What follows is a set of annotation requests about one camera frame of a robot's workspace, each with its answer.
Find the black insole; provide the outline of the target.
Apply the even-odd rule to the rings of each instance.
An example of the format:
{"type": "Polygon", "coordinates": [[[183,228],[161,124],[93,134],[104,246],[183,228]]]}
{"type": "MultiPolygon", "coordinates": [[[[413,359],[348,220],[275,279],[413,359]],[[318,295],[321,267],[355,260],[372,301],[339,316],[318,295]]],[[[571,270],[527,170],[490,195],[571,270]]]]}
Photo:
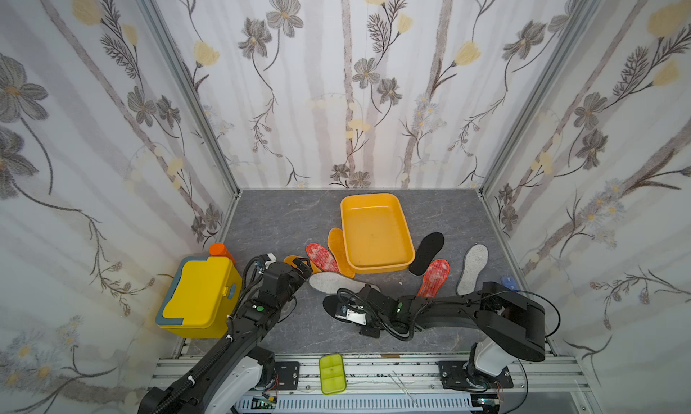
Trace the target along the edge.
{"type": "Polygon", "coordinates": [[[340,322],[347,322],[347,314],[344,312],[344,305],[337,295],[329,295],[322,302],[326,313],[333,319],[340,322]]]}
{"type": "Polygon", "coordinates": [[[432,232],[425,236],[417,247],[415,259],[408,266],[408,271],[414,276],[424,275],[442,248],[444,248],[444,234],[432,232]]]}

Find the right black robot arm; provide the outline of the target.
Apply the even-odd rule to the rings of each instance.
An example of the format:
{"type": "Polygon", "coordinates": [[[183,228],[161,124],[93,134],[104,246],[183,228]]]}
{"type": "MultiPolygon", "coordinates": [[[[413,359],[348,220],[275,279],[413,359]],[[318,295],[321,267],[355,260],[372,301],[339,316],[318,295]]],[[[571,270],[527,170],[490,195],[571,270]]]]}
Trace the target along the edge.
{"type": "Polygon", "coordinates": [[[413,340],[418,331],[434,328],[477,329],[484,340],[474,344],[462,366],[463,378],[453,385],[486,391],[505,377],[516,360],[546,358],[545,308],[517,291],[487,282],[467,295],[431,298],[388,297],[370,286],[357,294],[338,292],[340,309],[372,338],[383,331],[399,341],[413,340]]]}

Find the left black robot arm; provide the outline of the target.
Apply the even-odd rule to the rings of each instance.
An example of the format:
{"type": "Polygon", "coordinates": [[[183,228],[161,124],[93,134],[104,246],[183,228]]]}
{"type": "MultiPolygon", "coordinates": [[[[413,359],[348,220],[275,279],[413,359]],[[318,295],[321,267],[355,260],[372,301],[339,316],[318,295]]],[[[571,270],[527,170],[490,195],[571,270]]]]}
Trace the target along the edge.
{"type": "Polygon", "coordinates": [[[258,344],[312,275],[311,261],[298,257],[288,264],[270,263],[255,257],[244,275],[250,284],[226,320],[225,335],[167,389],[151,388],[138,412],[227,413],[245,392],[273,378],[265,372],[273,366],[273,354],[258,344]]]}

